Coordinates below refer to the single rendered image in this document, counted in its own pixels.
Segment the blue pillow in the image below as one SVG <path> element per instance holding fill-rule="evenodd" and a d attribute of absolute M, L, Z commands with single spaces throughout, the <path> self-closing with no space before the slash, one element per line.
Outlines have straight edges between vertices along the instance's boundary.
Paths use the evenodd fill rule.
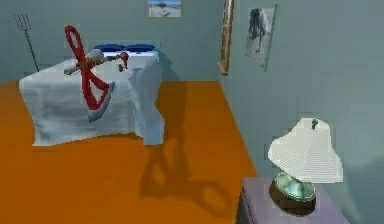
<path fill-rule="evenodd" d="M 123 51 L 125 48 L 124 45 L 119 44 L 99 44 L 94 46 L 94 49 L 99 49 L 102 52 L 118 52 Z"/>
<path fill-rule="evenodd" d="M 155 46 L 150 44 L 133 44 L 125 47 L 126 51 L 135 52 L 135 53 L 148 52 L 154 49 L 155 49 Z"/>

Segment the wooden-framed picture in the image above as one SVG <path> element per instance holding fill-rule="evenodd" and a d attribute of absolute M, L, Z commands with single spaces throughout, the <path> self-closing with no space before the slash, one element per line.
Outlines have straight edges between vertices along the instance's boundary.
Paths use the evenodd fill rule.
<path fill-rule="evenodd" d="M 223 76 L 227 76 L 229 70 L 233 3 L 234 0 L 224 0 L 221 31 L 221 53 L 220 61 L 217 63 L 218 68 Z"/>

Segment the grey poster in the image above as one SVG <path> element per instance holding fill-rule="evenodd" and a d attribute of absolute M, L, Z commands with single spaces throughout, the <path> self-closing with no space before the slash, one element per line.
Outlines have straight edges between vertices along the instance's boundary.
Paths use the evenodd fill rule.
<path fill-rule="evenodd" d="M 245 55 L 267 71 L 278 5 L 250 10 Z"/>

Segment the beach picture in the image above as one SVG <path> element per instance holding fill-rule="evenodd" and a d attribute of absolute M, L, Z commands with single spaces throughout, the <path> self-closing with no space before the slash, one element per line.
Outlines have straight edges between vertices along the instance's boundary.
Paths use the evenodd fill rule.
<path fill-rule="evenodd" d="M 148 0 L 151 18 L 179 18 L 182 16 L 181 0 Z"/>

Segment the purple-grey nightstand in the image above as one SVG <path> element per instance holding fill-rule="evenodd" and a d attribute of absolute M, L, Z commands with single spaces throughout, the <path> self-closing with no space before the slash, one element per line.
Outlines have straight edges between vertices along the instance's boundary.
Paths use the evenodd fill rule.
<path fill-rule="evenodd" d="M 271 183 L 271 177 L 243 179 L 235 224 L 350 224 L 320 184 L 315 184 L 315 210 L 308 216 L 297 217 L 273 203 L 269 195 Z"/>

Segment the white-shaded table lamp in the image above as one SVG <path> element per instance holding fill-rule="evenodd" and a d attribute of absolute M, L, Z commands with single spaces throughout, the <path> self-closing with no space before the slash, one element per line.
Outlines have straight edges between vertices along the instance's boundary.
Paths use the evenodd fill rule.
<path fill-rule="evenodd" d="M 330 126 L 316 118 L 301 118 L 289 133 L 273 140 L 268 159 L 281 169 L 269 187 L 270 197 L 290 215 L 303 217 L 314 212 L 314 184 L 343 182 Z"/>

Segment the black trident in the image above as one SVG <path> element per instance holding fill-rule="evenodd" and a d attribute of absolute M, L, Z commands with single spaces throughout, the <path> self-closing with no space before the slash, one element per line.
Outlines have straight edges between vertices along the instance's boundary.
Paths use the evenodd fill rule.
<path fill-rule="evenodd" d="M 29 35 L 29 32 L 31 30 L 31 24 L 30 24 L 29 17 L 27 14 L 21 13 L 21 14 L 15 14 L 14 19 L 15 19 L 17 28 L 24 33 L 24 36 L 26 38 L 35 69 L 37 72 L 39 72 L 40 71 L 39 65 L 37 63 L 35 52 L 34 52 L 32 42 L 30 39 L 30 35 Z"/>

